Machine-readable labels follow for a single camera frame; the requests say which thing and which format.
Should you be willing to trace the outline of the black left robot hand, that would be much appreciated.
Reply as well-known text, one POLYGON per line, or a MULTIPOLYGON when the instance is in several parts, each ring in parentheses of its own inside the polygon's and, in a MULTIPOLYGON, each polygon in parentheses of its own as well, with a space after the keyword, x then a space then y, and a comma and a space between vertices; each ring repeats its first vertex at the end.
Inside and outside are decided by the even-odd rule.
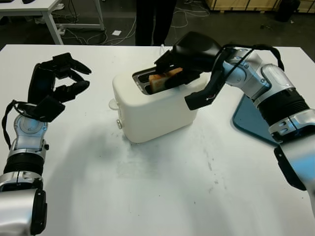
POLYGON ((70 53, 53 56, 49 61, 38 63, 32 73, 28 103, 39 104, 47 96, 61 103, 73 100, 90 85, 79 74, 89 75, 91 72, 86 65, 73 59, 70 53), (55 87, 56 79, 64 78, 71 78, 74 83, 55 87))

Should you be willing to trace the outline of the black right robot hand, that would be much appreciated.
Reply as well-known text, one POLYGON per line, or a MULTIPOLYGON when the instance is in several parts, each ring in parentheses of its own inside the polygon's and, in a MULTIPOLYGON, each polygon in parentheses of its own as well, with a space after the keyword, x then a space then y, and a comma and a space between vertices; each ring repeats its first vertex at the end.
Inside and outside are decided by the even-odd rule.
POLYGON ((210 72, 221 45, 211 37, 190 31, 155 61, 156 72, 167 74, 180 68, 181 71, 168 75, 165 89, 187 85, 198 79, 203 72, 210 72))

